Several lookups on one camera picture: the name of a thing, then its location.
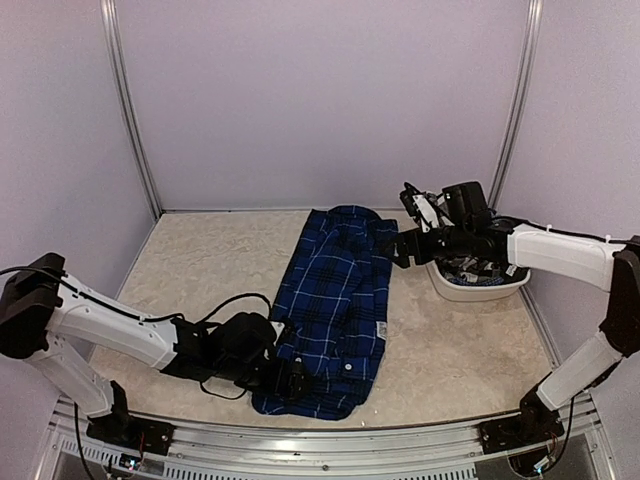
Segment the blue plaid long sleeve shirt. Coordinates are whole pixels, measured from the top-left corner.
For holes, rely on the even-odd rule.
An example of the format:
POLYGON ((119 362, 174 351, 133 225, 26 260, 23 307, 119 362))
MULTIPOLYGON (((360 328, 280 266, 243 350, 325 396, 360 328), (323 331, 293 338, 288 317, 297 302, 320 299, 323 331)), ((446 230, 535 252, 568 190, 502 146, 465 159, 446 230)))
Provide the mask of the blue plaid long sleeve shirt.
POLYGON ((292 323, 277 355, 306 368, 310 389, 296 400, 255 393, 255 411, 338 421, 366 402, 387 340, 393 264, 383 248, 398 232, 396 220, 365 207, 309 213, 272 317, 292 323))

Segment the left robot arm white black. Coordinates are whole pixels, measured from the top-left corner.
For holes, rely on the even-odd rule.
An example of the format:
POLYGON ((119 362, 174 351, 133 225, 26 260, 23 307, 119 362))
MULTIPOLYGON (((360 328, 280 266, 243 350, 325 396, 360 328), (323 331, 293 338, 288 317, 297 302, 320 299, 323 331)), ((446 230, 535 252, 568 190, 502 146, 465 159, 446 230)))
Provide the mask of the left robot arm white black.
POLYGON ((256 312, 224 323, 191 322, 181 313, 154 316, 89 288, 50 252, 26 266, 2 270, 1 353, 31 364, 70 397, 88 419, 91 437, 121 445, 151 438, 133 416, 126 393, 101 377, 69 344, 77 338, 132 357, 162 374, 200 385, 211 378, 242 390, 298 400, 311 388, 302 360, 277 355, 293 329, 256 312))

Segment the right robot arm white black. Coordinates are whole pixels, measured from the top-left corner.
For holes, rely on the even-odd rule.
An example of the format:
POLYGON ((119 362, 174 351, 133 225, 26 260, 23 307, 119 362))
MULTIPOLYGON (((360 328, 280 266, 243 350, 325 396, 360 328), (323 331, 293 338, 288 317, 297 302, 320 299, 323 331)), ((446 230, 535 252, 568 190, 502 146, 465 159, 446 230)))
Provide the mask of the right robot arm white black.
POLYGON ((516 414, 479 426, 489 453, 564 434, 561 408, 604 382, 639 351, 638 237, 606 239, 499 215, 477 181, 445 187, 438 194, 405 183, 399 199, 416 223, 387 248, 401 268, 475 257, 503 268, 554 274, 607 294, 596 333, 521 398, 516 414))

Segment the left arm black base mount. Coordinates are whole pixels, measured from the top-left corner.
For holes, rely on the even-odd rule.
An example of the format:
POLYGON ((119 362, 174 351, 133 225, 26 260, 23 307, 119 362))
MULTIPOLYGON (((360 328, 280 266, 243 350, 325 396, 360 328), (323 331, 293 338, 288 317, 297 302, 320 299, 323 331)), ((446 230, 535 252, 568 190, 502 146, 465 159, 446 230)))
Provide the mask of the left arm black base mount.
POLYGON ((107 444, 136 450, 142 454, 167 456, 175 426, 168 422, 136 416, 110 414, 90 418, 86 434, 107 444))

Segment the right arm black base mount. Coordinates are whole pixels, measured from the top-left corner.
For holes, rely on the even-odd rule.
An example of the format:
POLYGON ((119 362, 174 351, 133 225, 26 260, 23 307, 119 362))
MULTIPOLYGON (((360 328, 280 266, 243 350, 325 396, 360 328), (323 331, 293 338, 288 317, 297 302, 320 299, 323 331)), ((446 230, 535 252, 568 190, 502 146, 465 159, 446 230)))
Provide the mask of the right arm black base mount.
POLYGON ((481 422, 478 433, 483 453, 488 455, 549 441, 554 436, 562 436, 565 429, 559 418, 542 425, 529 425, 523 415, 518 414, 481 422))

